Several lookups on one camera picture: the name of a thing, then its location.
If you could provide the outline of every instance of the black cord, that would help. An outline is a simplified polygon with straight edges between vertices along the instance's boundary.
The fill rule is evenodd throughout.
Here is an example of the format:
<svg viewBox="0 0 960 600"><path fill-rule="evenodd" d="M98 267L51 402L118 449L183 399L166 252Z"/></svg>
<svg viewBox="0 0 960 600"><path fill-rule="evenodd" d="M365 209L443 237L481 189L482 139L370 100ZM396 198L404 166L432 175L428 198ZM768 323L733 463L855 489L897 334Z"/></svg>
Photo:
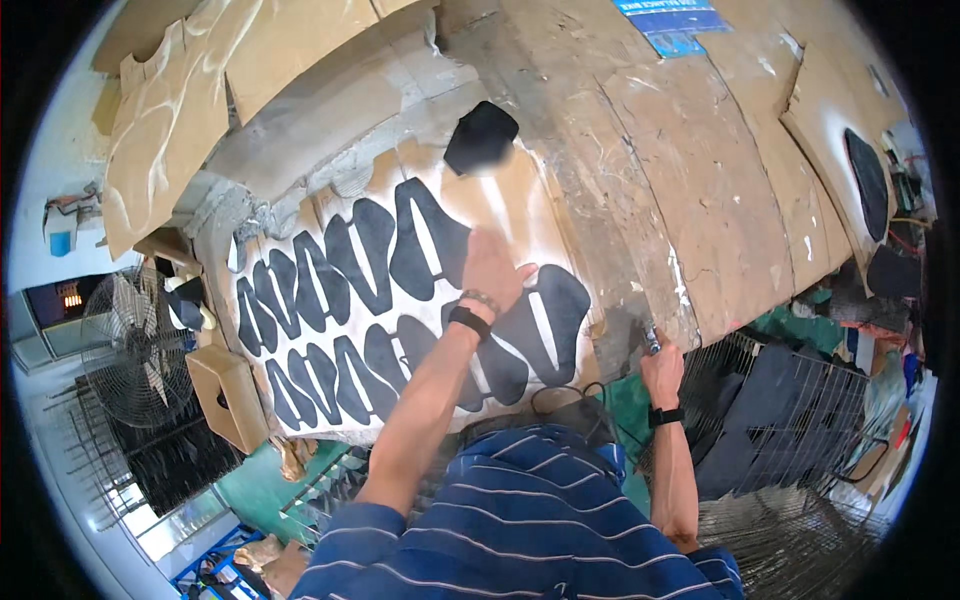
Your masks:
<svg viewBox="0 0 960 600"><path fill-rule="evenodd" d="M624 379L624 378L625 378L625 377L618 377L617 379L615 379L614 381L611 381L610 383L614 383L614 382L619 381L620 379ZM634 443L635 443L636 446L637 446L637 452L638 452L638 453L642 453L642 452L643 452L643 444L640 442L640 440L638 440L634 434L632 434L632 433L630 433L629 431L627 431L627 429L626 429L623 425L621 425L620 423L616 422L616 418L614 417L613 412L611 411L611 409L607 408L607 386L604 385L604 384L603 384L602 382L600 382L600 381L591 381L590 383L588 383L588 384L584 387L583 391L578 390L577 388L574 388L573 386L569 386L569 385L549 385L549 386L544 386L544 387L540 388L539 390L536 390L536 391L533 393L533 395L530 396L530 408L533 409L534 415L536 415L537 417L542 418L542 417L545 416L545 413L541 413L540 411L537 410L537 403L536 403L537 395L539 395L541 392L544 392L544 391L546 391L546 390L570 390L571 392L576 392L577 394L579 394L581 400L586 400L586 399L588 398L587 392L588 392L588 390L589 390L590 388L592 388L593 386L599 386L599 387L600 387L600 406L603 408L603 412L597 417L597 421L593 424L593 427L590 429L590 432L584 437L584 439L589 443L590 437L596 432L597 427L600 426L600 421L603 420L604 416L606 415L607 417L610 418L610 422L611 422L613 425L615 425L615 427L612 427L613 439L614 439L618 444L623 445L623 443L620 442L619 436L617 436L617 434L616 434L616 430L619 429L619 430L622 431L623 433L627 434L627 436L628 436L631 440L634 441Z"/></svg>

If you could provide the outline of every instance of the wristwatch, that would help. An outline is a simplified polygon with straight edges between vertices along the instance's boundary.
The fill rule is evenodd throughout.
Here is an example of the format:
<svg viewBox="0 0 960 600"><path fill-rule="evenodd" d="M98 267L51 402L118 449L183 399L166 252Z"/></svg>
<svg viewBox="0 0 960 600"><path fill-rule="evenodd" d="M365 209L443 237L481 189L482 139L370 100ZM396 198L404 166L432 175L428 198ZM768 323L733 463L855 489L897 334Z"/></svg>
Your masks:
<svg viewBox="0 0 960 600"><path fill-rule="evenodd" d="M650 412L647 415L647 423L650 424L650 428L654 429L660 425L666 425L667 423L672 423L677 420L684 419L684 409L675 408L673 410L665 411L662 408L654 410L652 407Z"/></svg>
<svg viewBox="0 0 960 600"><path fill-rule="evenodd" d="M480 336L481 342L490 337L490 324L465 306L454 306L446 320L448 323L459 323L473 329Z"/></svg>

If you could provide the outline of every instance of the spray gun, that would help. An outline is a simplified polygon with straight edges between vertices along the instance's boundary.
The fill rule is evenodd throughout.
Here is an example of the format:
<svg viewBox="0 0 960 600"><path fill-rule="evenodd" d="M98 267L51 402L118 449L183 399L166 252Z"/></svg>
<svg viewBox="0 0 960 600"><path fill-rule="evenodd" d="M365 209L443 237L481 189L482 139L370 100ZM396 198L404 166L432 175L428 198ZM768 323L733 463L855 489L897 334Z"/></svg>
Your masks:
<svg viewBox="0 0 960 600"><path fill-rule="evenodd" d="M657 326L654 325L653 319L647 319L646 323L644 323L643 333L646 336L647 349L650 350L650 355L653 356L660 351L660 341L657 339Z"/></svg>

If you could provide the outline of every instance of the wooden workbench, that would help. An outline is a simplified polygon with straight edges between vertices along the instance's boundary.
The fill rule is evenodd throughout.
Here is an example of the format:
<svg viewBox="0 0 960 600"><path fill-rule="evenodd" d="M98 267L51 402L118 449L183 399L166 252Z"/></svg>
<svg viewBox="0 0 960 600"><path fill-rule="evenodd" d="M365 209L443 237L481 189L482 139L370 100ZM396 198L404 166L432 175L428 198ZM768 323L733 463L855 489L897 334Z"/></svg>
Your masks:
<svg viewBox="0 0 960 600"><path fill-rule="evenodd" d="M444 0L438 25L444 51L476 67L557 173L601 308L615 316L649 306L684 350L789 300L851 255L829 196L779 122L802 47L830 50L876 139L906 116L838 4L714 5L734 31L699 36L705 56L672 60L605 0ZM874 90L868 65L890 98ZM629 332L606 329L595 335L602 363L602 340L629 349Z"/></svg>

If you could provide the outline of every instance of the industrial fan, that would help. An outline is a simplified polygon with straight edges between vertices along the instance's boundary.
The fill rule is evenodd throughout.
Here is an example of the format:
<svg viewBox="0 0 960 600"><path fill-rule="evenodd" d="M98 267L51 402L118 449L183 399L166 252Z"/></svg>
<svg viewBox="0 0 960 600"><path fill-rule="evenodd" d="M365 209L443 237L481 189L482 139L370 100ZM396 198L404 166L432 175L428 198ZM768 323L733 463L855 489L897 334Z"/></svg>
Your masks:
<svg viewBox="0 0 960 600"><path fill-rule="evenodd" d="M163 284L144 267L107 276L81 324L87 381L107 412L132 427L175 419L193 396L184 358L191 334L173 326Z"/></svg>

